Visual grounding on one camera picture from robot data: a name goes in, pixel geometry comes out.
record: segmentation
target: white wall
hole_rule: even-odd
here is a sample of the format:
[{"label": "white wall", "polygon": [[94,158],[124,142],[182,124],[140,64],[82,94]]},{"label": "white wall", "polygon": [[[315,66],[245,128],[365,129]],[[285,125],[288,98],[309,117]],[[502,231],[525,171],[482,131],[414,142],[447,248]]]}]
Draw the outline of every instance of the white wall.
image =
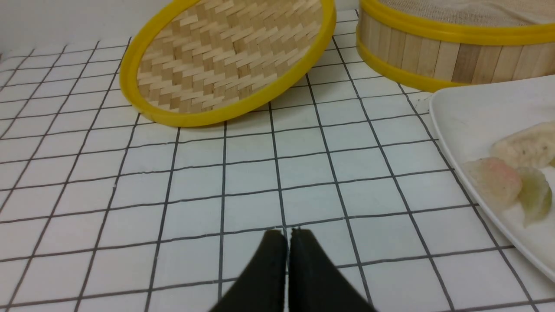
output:
[{"label": "white wall", "polygon": [[[171,0],[0,0],[0,53],[136,34]],[[358,0],[335,0],[338,11]]]}]

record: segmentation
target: dumpling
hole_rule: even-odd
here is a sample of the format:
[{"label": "dumpling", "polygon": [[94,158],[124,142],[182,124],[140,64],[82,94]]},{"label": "dumpling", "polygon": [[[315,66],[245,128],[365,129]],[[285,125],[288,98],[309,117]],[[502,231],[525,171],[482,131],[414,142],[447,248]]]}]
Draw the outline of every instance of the dumpling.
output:
[{"label": "dumpling", "polygon": [[522,189],[518,172],[499,158],[489,157],[463,164],[463,170],[492,209],[509,208]]},{"label": "dumpling", "polygon": [[537,124],[496,142],[490,155],[513,168],[544,168],[555,158],[555,122]]},{"label": "dumpling", "polygon": [[546,176],[535,168],[518,168],[522,190],[518,199],[524,210],[524,227],[540,222],[551,210],[552,192]]}]

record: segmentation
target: shrimp dumpling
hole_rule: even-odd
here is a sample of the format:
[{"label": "shrimp dumpling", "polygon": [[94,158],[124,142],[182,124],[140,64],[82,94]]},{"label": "shrimp dumpling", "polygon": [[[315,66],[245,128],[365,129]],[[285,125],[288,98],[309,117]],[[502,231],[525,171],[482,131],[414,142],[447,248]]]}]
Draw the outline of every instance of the shrimp dumpling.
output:
[{"label": "shrimp dumpling", "polygon": [[518,172],[499,158],[489,157],[467,162],[463,169],[492,209],[509,208],[522,189],[522,179]]}]

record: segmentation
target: green dumpling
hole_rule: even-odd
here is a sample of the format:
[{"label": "green dumpling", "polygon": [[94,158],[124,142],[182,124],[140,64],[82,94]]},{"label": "green dumpling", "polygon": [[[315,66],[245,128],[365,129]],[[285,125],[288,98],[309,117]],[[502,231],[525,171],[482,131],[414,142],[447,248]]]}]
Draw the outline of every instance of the green dumpling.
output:
[{"label": "green dumpling", "polygon": [[522,189],[518,199],[524,209],[524,227],[540,222],[551,210],[552,192],[546,177],[535,168],[519,168]]}]

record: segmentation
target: woven bamboo pattern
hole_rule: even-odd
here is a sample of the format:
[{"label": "woven bamboo pattern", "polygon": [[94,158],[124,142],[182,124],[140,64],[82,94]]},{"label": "woven bamboo pattern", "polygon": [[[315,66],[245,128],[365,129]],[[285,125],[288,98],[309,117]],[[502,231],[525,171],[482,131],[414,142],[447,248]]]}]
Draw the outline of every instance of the woven bamboo pattern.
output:
[{"label": "woven bamboo pattern", "polygon": [[320,0],[201,0],[154,38],[137,73],[151,105],[218,109],[263,89],[300,60],[322,22]]}]

